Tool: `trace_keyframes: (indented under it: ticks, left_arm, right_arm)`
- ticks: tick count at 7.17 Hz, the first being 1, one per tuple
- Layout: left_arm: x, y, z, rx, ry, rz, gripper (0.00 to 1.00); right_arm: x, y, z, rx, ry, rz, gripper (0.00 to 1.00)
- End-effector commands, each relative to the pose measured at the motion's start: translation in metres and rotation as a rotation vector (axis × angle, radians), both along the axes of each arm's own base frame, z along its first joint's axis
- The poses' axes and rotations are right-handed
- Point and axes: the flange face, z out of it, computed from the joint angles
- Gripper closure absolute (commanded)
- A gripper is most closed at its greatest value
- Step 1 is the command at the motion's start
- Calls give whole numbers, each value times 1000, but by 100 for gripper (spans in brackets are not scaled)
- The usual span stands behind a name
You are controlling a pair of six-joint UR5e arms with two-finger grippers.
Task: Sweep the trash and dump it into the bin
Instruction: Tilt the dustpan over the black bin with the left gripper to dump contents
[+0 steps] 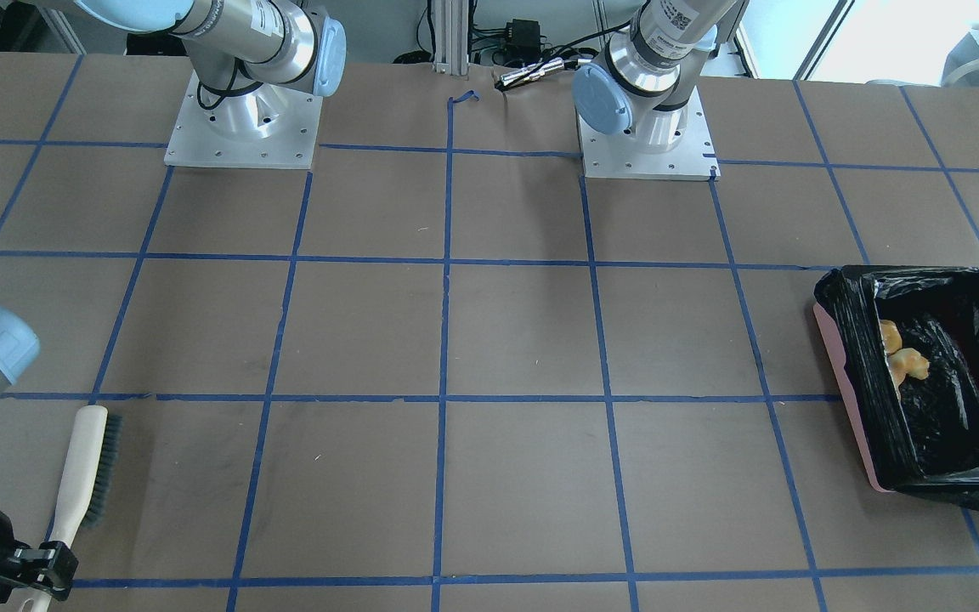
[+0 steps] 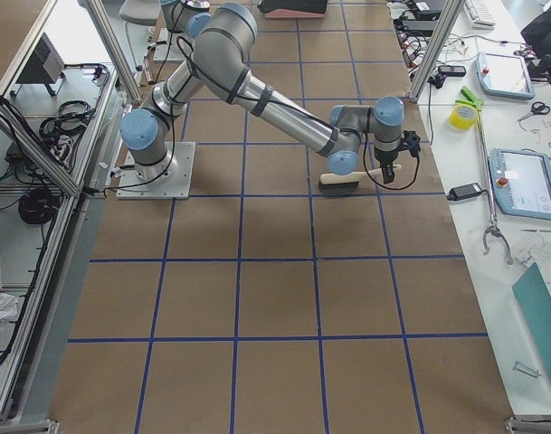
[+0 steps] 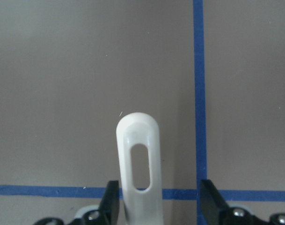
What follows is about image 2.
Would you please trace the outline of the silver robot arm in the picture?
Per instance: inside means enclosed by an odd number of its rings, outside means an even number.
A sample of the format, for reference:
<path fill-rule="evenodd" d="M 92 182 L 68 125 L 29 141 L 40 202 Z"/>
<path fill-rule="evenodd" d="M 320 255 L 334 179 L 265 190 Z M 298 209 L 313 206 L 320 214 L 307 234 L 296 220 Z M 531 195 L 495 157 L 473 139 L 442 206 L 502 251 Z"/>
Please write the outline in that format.
<path fill-rule="evenodd" d="M 186 34 L 196 37 L 209 23 L 210 3 L 199 0 L 160 0 L 168 36 Z"/>
<path fill-rule="evenodd" d="M 280 94 L 252 74 L 246 65 L 258 31 L 252 13 L 236 3 L 203 10 L 179 21 L 193 43 L 184 61 L 164 82 L 152 88 L 140 108 L 121 121 L 120 133 L 136 165 L 166 163 L 171 155 L 165 138 L 175 119 L 201 88 L 239 105 L 324 157 L 328 170 L 349 175 L 367 134 L 374 137 L 374 156 L 385 183 L 394 180 L 393 162 L 411 150 L 412 135 L 402 130 L 404 105 L 396 97 L 381 98 L 373 106 L 335 106 L 325 122 Z"/>

